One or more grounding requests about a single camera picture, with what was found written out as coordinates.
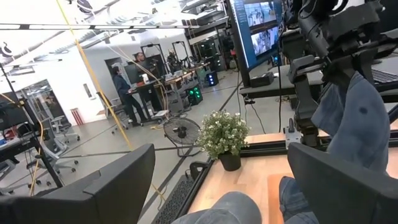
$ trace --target gray floor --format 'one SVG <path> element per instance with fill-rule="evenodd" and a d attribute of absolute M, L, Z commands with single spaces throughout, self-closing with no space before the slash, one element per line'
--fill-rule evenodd
<path fill-rule="evenodd" d="M 256 73 L 261 73 L 267 70 L 267 66 L 264 65 L 261 68 L 258 68 Z M 238 74 L 224 72 L 220 73 L 220 76 L 225 76 L 224 79 L 220 81 L 220 84 L 214 86 L 213 88 L 207 88 L 203 90 L 203 101 L 198 106 L 193 106 L 192 110 L 188 112 L 187 118 L 190 118 L 197 122 L 201 123 L 202 117 L 205 114 L 209 114 L 212 111 L 219 110 L 220 107 L 224 104 L 224 102 L 231 96 L 234 91 L 237 82 L 238 82 Z M 250 134 L 262 134 L 263 130 L 261 128 L 259 118 L 256 116 L 254 109 L 247 105 L 246 108 L 243 105 L 243 99 L 239 96 L 240 106 L 238 103 L 238 95 L 235 93 L 228 103 L 225 106 L 225 110 L 230 113 L 241 112 L 242 118 L 245 118 L 245 114 L 247 117 L 247 122 L 252 130 Z M 264 130 L 266 133 L 277 133 L 279 130 L 279 122 L 278 122 L 278 114 L 279 114 L 279 103 L 278 97 L 273 98 L 262 98 L 256 99 L 253 107 L 256 109 L 261 123 L 264 126 Z M 392 108 L 394 104 L 387 105 L 387 108 Z M 294 112 L 290 109 L 288 103 L 282 104 L 282 112 L 281 112 L 281 121 L 282 127 L 286 126 L 289 122 L 289 118 L 293 116 Z M 68 165 L 76 167 L 77 171 L 72 173 L 70 169 L 62 170 L 60 177 L 62 178 L 65 184 L 70 184 L 88 174 L 93 172 L 96 169 L 99 169 L 106 164 L 116 160 L 117 158 L 123 156 L 123 153 L 120 154 L 107 154 L 100 156 L 84 156 L 87 154 L 101 154 L 101 153 L 109 153 L 109 152 L 126 152 L 129 150 L 122 134 L 117 132 L 115 135 L 111 134 L 111 129 L 115 126 L 115 123 L 112 119 L 98 121 L 95 123 L 85 124 L 84 126 L 79 126 L 73 128 L 76 133 L 81 136 L 80 141 L 75 141 L 71 139 L 70 149 L 63 155 L 64 159 L 61 159 L 60 162 L 66 162 Z M 150 127 L 154 126 L 151 124 L 147 124 L 144 127 L 131 128 L 126 131 L 126 135 L 130 140 L 133 148 L 137 148 L 143 144 L 152 143 L 155 144 L 156 148 L 162 147 L 173 147 L 174 145 L 166 138 L 164 138 L 164 132 L 162 129 L 154 130 Z M 180 161 L 180 158 L 176 154 L 175 150 L 169 151 L 157 151 L 156 152 L 156 165 L 155 172 L 152 179 L 152 182 L 155 186 L 160 186 L 161 183 L 164 182 L 166 177 L 170 174 L 170 172 L 174 169 L 177 163 Z M 199 153 L 195 157 L 188 157 L 182 163 L 182 165 L 178 168 L 177 173 L 168 181 L 167 188 L 164 193 L 165 197 L 169 195 L 181 175 L 185 173 L 188 169 L 189 165 L 193 161 L 206 161 L 207 155 L 204 153 Z M 21 164 L 17 166 L 17 169 L 12 173 L 12 175 L 8 175 L 3 181 L 0 182 L 0 187 L 7 187 L 9 185 L 19 185 L 29 183 L 31 177 L 29 172 L 25 169 L 26 159 L 24 155 L 19 155 L 18 159 L 21 161 Z M 73 160 L 78 160 L 79 164 L 76 166 L 73 164 Z M 40 178 L 40 180 L 44 183 L 45 181 L 52 181 L 48 175 Z M 48 187 L 45 184 L 37 186 L 35 191 L 45 190 Z M 21 187 L 15 191 L 16 195 L 27 195 L 28 188 Z M 154 189 L 150 189 L 147 201 L 155 194 Z M 154 217 L 157 214 L 157 207 L 160 204 L 160 197 L 157 197 L 154 203 L 148 208 L 146 213 L 142 216 L 140 220 L 140 224 L 151 223 Z"/>

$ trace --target white flowers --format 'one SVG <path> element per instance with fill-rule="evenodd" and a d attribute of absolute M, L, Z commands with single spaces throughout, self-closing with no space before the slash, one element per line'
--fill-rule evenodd
<path fill-rule="evenodd" d="M 242 147 L 246 147 L 245 138 L 250 130 L 239 113 L 231 115 L 225 111 L 212 112 L 202 121 L 197 143 L 212 159 L 225 152 L 239 154 Z"/>

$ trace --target screen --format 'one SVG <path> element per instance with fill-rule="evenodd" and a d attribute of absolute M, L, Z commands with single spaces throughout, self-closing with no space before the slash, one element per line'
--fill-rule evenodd
<path fill-rule="evenodd" d="M 244 59 L 250 70 L 276 53 L 281 0 L 230 0 Z"/>

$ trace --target desk fan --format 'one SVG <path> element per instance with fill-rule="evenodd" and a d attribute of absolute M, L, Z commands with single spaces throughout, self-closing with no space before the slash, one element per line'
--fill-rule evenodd
<path fill-rule="evenodd" d="M 163 125 L 164 136 L 173 143 L 175 147 L 177 145 L 181 146 L 193 146 L 195 141 L 199 137 L 200 127 L 196 122 L 188 119 L 188 118 L 171 118 Z M 185 155 L 183 149 L 181 149 L 182 154 L 180 153 L 180 149 L 177 148 L 177 155 L 179 157 L 189 157 L 195 156 L 200 151 Z"/>

